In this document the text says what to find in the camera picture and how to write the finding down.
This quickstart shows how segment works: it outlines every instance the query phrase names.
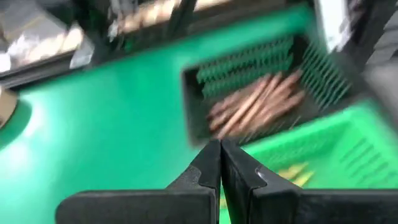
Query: green surface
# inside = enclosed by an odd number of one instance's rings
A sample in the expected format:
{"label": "green surface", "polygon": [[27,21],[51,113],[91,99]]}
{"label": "green surface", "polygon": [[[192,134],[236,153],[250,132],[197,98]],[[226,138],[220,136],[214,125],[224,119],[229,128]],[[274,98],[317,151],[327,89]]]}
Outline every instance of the green surface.
{"label": "green surface", "polygon": [[[308,162],[301,173],[315,174],[306,189],[396,189],[397,145],[374,105],[364,102],[244,149],[274,172]],[[220,212],[227,224],[228,211]]]}
{"label": "green surface", "polygon": [[165,187],[198,152],[183,119],[183,68],[310,19],[299,7],[22,91],[0,131],[0,223],[54,223],[56,206],[81,190]]}

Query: machine part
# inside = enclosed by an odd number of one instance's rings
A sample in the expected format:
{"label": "machine part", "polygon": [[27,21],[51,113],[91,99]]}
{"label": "machine part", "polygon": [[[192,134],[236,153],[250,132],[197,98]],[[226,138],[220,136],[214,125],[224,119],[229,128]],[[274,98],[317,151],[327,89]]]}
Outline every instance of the machine part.
{"label": "machine part", "polygon": [[83,40],[80,26],[67,27],[35,2],[7,2],[0,13],[1,36],[15,65],[12,70],[74,51]]}
{"label": "machine part", "polygon": [[217,224],[220,210],[220,154],[220,142],[209,142],[166,189],[94,190],[69,196],[57,207],[56,223]]}
{"label": "machine part", "polygon": [[351,25],[346,0],[317,0],[315,5],[328,51],[341,51],[351,38]]}
{"label": "machine part", "polygon": [[17,95],[0,86],[0,129],[10,119],[17,105]]}
{"label": "machine part", "polygon": [[[211,6],[226,3],[230,0],[198,0],[194,11],[200,11]],[[123,33],[133,32],[141,27],[149,27],[170,19],[173,10],[179,7],[181,0],[158,0],[139,6],[134,14],[127,15],[119,23]]]}

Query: bundle of sticks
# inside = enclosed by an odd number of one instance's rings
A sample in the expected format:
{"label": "bundle of sticks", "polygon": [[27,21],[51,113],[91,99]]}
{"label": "bundle of sticks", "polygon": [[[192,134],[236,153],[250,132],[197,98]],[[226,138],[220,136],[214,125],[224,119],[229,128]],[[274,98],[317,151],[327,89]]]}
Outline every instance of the bundle of sticks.
{"label": "bundle of sticks", "polygon": [[267,74],[214,104],[208,115],[214,137],[255,133],[297,106],[304,98],[295,85],[301,73],[297,70],[284,80],[281,72]]}

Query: black edge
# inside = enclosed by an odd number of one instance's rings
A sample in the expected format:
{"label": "black edge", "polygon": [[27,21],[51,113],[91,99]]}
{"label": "black edge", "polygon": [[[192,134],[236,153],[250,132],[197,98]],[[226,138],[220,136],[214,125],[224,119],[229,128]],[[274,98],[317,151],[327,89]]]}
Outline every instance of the black edge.
{"label": "black edge", "polygon": [[95,190],[65,199],[57,224],[189,223],[217,224],[208,189]]}
{"label": "black edge", "polygon": [[223,187],[231,223],[256,223],[254,221],[257,216],[267,217],[268,221],[276,217],[283,217],[285,213],[281,208],[289,207],[289,204],[285,203],[287,201],[280,201],[280,197],[276,197],[274,200],[265,202],[267,206],[263,204],[259,207],[258,196],[264,193],[291,196],[295,195],[295,191],[300,188],[264,167],[231,141],[223,140],[221,145]]}
{"label": "black edge", "polygon": [[0,73],[0,85],[16,89],[27,83],[33,83],[46,78],[69,73],[70,61],[75,52],[67,52],[46,60],[41,60],[15,70]]}
{"label": "black edge", "polygon": [[180,6],[173,10],[167,29],[167,35],[169,37],[183,32],[183,29],[191,21],[196,3],[197,0],[182,0]]}
{"label": "black edge", "polygon": [[219,140],[210,141],[194,158],[188,168],[175,179],[168,189],[187,189],[208,187],[220,194],[221,144]]}
{"label": "black edge", "polygon": [[398,190],[304,190],[292,223],[398,223]]}

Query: black plastic part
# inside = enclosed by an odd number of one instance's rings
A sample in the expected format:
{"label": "black plastic part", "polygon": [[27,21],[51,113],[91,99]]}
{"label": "black plastic part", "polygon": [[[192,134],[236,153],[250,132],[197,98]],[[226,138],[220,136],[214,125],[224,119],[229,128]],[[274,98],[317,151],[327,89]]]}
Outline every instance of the black plastic part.
{"label": "black plastic part", "polygon": [[232,224],[398,223],[397,190],[303,190],[222,141]]}
{"label": "black plastic part", "polygon": [[192,19],[193,10],[197,0],[181,0],[180,7],[173,10],[169,20],[169,37],[175,36],[182,29],[186,28],[187,24]]}
{"label": "black plastic part", "polygon": [[164,190],[95,190],[65,199],[58,224],[217,224],[221,144],[209,142]]}
{"label": "black plastic part", "polygon": [[351,23],[352,41],[360,43],[368,26],[374,9],[373,0],[348,1],[349,18]]}
{"label": "black plastic part", "polygon": [[78,13],[72,0],[36,0],[47,12],[67,26],[72,25]]}
{"label": "black plastic part", "polygon": [[350,40],[346,53],[356,59],[359,69],[363,70],[375,51],[375,45],[388,29],[385,25],[398,10],[396,0],[366,1],[366,14],[360,22],[359,30]]}
{"label": "black plastic part", "polygon": [[72,0],[80,8],[89,10],[96,9],[103,17],[108,17],[109,8],[111,7],[111,0]]}
{"label": "black plastic part", "polygon": [[297,187],[266,169],[259,161],[231,141],[223,140],[221,144],[223,148],[221,153],[223,175],[221,178],[231,224],[253,223],[252,215],[265,213],[268,216],[270,215],[268,211],[272,207],[273,211],[279,210],[279,215],[284,215],[282,213],[287,209],[284,201],[268,204],[270,208],[258,211],[257,201],[253,200],[253,193],[256,189],[264,188],[273,194],[274,192],[293,191]]}

